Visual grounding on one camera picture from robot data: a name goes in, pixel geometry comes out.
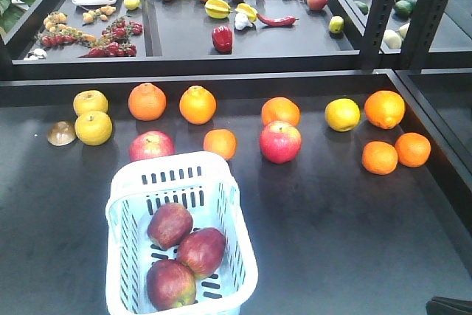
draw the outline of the red chili pepper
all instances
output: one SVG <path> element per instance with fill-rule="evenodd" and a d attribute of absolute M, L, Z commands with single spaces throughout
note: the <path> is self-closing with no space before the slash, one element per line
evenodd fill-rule
<path fill-rule="evenodd" d="M 284 18 L 265 18 L 257 13 L 257 18 L 269 26 L 290 26 L 296 21 L 295 16 L 286 16 Z"/>
<path fill-rule="evenodd" d="M 231 52 L 233 47 L 233 32 L 227 26 L 215 27 L 212 31 L 213 46 L 220 53 Z"/>

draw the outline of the mushroom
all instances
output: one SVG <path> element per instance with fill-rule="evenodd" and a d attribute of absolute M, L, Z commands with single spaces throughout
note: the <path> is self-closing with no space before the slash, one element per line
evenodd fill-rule
<path fill-rule="evenodd" d="M 69 121 L 56 122 L 49 129 L 47 141 L 52 145 L 60 147 L 73 142 L 77 138 L 75 135 L 74 123 Z"/>

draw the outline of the red bell pepper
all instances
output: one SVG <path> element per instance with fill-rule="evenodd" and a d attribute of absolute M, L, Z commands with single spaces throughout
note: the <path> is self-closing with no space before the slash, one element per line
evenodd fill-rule
<path fill-rule="evenodd" d="M 219 53 L 231 52 L 233 47 L 233 32 L 227 26 L 215 27 L 212 31 L 213 46 Z"/>

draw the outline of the lemon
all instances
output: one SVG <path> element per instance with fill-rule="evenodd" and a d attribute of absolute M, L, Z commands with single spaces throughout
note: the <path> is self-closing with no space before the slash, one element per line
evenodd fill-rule
<path fill-rule="evenodd" d="M 359 124 L 361 110 L 351 99 L 341 98 L 327 104 L 324 118 L 333 130 L 346 132 Z"/>
<path fill-rule="evenodd" d="M 101 111 L 89 111 L 75 120 L 77 138 L 87 145 L 100 145 L 106 142 L 113 130 L 110 117 Z"/>
<path fill-rule="evenodd" d="M 123 0 L 123 5 L 128 10 L 135 10 L 141 4 L 141 0 Z"/>
<path fill-rule="evenodd" d="M 108 100 L 106 96 L 98 90 L 86 90 L 79 92 L 74 97 L 72 102 L 75 114 L 80 116 L 88 111 L 102 111 L 108 110 Z"/>
<path fill-rule="evenodd" d="M 344 19 L 341 16 L 333 16 L 329 28 L 331 33 L 341 33 L 344 29 Z"/>

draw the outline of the plastic basket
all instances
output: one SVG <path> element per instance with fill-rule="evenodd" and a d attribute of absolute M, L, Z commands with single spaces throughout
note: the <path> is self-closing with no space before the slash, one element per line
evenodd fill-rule
<path fill-rule="evenodd" d="M 152 244 L 147 227 L 160 205 L 175 201 L 192 214 L 194 228 L 214 226 L 226 237 L 223 262 L 197 280 L 193 305 L 157 310 L 147 296 L 146 274 L 161 258 L 175 258 Z M 111 315 L 239 314 L 257 284 L 257 264 L 228 164 L 206 151 L 132 162 L 113 177 L 105 208 L 108 221 L 106 303 Z"/>

